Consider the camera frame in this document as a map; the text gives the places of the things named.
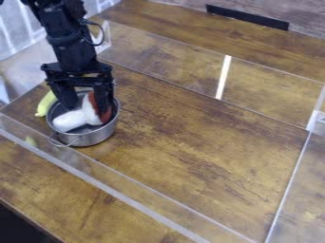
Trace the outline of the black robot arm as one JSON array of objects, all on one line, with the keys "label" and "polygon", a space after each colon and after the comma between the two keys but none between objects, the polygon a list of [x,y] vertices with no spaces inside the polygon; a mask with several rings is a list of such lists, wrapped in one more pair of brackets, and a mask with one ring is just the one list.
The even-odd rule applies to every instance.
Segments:
[{"label": "black robot arm", "polygon": [[45,39],[57,61],[42,64],[45,82],[61,105],[76,106],[76,87],[90,87],[100,116],[112,108],[112,67],[96,59],[82,0],[20,0],[29,7],[45,30]]}]

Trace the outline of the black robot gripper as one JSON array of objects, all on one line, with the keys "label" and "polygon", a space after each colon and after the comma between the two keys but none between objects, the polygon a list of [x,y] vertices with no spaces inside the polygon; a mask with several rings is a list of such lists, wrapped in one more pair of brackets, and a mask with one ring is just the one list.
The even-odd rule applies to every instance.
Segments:
[{"label": "black robot gripper", "polygon": [[94,44],[88,32],[72,32],[45,37],[57,61],[40,66],[45,82],[61,106],[72,110],[78,98],[74,87],[90,87],[96,111],[112,114],[112,67],[97,60]]}]

